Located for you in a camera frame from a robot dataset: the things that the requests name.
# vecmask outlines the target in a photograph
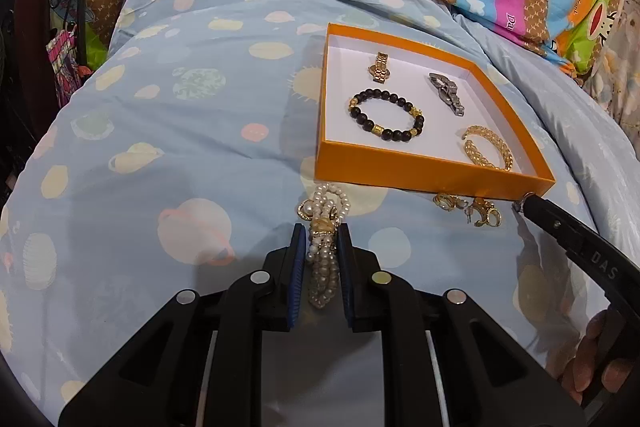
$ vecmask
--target light blue bedsheet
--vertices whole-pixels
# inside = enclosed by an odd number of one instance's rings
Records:
[[[312,190],[329,22],[478,62],[552,168],[547,197],[594,226],[540,118],[434,0],[127,0],[111,58],[60,112],[0,219],[0,349],[53,423],[177,291],[227,288],[288,243]],[[571,121],[572,105],[561,110]],[[417,288],[465,289],[543,365],[606,305],[507,201],[500,228],[477,229],[430,194],[347,191],[355,245]],[[267,426],[382,425],[379,337],[350,333],[338,298],[265,335],[263,383]]]

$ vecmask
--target metal screw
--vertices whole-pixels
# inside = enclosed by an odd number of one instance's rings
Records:
[[[196,294],[191,290],[182,290],[178,295],[175,296],[175,300],[177,300],[180,304],[191,304],[196,299]]]
[[[264,284],[270,278],[271,278],[271,275],[269,275],[269,272],[265,272],[264,270],[253,272],[251,274],[251,282],[255,284]]]
[[[466,301],[466,293],[462,290],[449,290],[447,292],[447,299],[453,304],[462,304]]]
[[[371,280],[376,284],[389,284],[391,282],[391,274],[388,272],[375,272],[371,276]]]

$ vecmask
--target jewelry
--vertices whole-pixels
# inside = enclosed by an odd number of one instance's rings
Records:
[[[385,80],[391,76],[391,71],[386,68],[386,60],[389,55],[378,53],[376,63],[369,66],[369,73],[373,76],[373,81],[384,84]]]
[[[484,198],[474,198],[474,202],[465,208],[466,219],[468,223],[471,223],[471,215],[477,210],[480,214],[480,219],[474,223],[475,227],[482,227],[482,225],[489,225],[492,228],[497,228],[502,222],[502,215],[500,210],[495,208],[491,201],[487,201]],[[489,220],[489,216],[495,217],[495,222],[492,223]]]
[[[465,107],[460,103],[456,83],[453,80],[449,80],[443,74],[438,73],[430,73],[429,79],[431,84],[438,90],[440,99],[451,108],[453,114],[456,116],[465,116]]]
[[[464,210],[469,202],[463,200],[462,198],[458,198],[456,196],[451,196],[450,194],[445,194],[444,192],[439,192],[433,197],[433,203],[437,204],[442,210],[446,210],[447,212],[451,212],[456,208],[460,208]]]
[[[414,126],[406,131],[392,131],[391,129],[385,129],[380,125],[376,125],[373,120],[369,120],[369,117],[363,113],[359,107],[357,107],[358,104],[365,102],[365,100],[368,100],[369,98],[381,98],[382,100],[388,100],[389,102],[395,103],[399,107],[404,108],[407,113],[414,117]],[[361,125],[365,131],[372,132],[376,136],[380,136],[384,141],[393,140],[394,142],[399,142],[402,140],[403,142],[408,142],[414,136],[421,134],[424,126],[424,117],[422,116],[422,111],[420,109],[414,107],[414,104],[407,102],[404,98],[398,98],[396,93],[389,93],[386,90],[380,91],[379,89],[367,89],[354,95],[354,97],[349,101],[349,114],[351,115],[351,118],[353,118],[357,124]]]
[[[464,140],[470,134],[477,134],[478,136],[482,136],[489,140],[495,148],[500,152],[500,155],[504,159],[504,169],[500,169],[492,164],[487,158],[482,156],[479,152],[478,148],[474,145],[471,140],[467,140],[465,142],[465,153],[469,157],[469,159],[475,163],[476,165],[482,167],[489,167],[492,169],[510,171],[511,167],[513,167],[513,156],[511,155],[511,151],[507,144],[500,138],[497,134],[495,134],[492,130],[487,129],[486,127],[482,127],[481,125],[472,125],[469,127],[465,134],[462,135],[462,139]]]
[[[468,223],[471,223],[471,216],[473,215],[474,210],[477,210],[480,214],[480,219],[474,223],[476,227],[489,225],[492,228],[497,228],[502,223],[500,210],[495,208],[491,201],[487,201],[484,198],[474,198],[473,202],[469,204],[468,201],[463,200],[462,198],[445,194],[444,192],[439,192],[433,197],[433,203],[437,204],[437,206],[447,212],[451,212],[456,208],[464,210]]]
[[[338,196],[340,210],[328,193]],[[338,289],[335,232],[347,218],[350,208],[347,194],[329,183],[318,184],[313,197],[298,206],[298,215],[305,221],[311,221],[306,262],[312,266],[313,272],[308,299],[319,310],[329,303]]]

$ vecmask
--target gold bead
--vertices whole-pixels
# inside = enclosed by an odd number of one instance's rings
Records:
[[[335,225],[328,217],[318,217],[311,222],[312,232],[335,232]]]

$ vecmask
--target gold bangle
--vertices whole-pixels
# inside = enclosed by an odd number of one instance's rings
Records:
[[[492,164],[487,158],[482,156],[482,153],[479,152],[478,148],[471,140],[467,140],[465,142],[465,153],[473,163],[482,167],[489,167],[492,169],[504,171],[511,170],[511,168],[513,167],[513,155],[511,155],[509,147],[504,142],[504,140],[502,140],[502,138],[500,138],[492,130],[487,129],[486,127],[482,127],[481,125],[472,125],[471,127],[469,127],[465,131],[465,134],[462,135],[462,139],[466,139],[466,137],[470,134],[476,134],[478,136],[486,138],[494,145],[498,152],[500,152],[502,159],[504,159],[504,169],[496,167],[494,164]]]

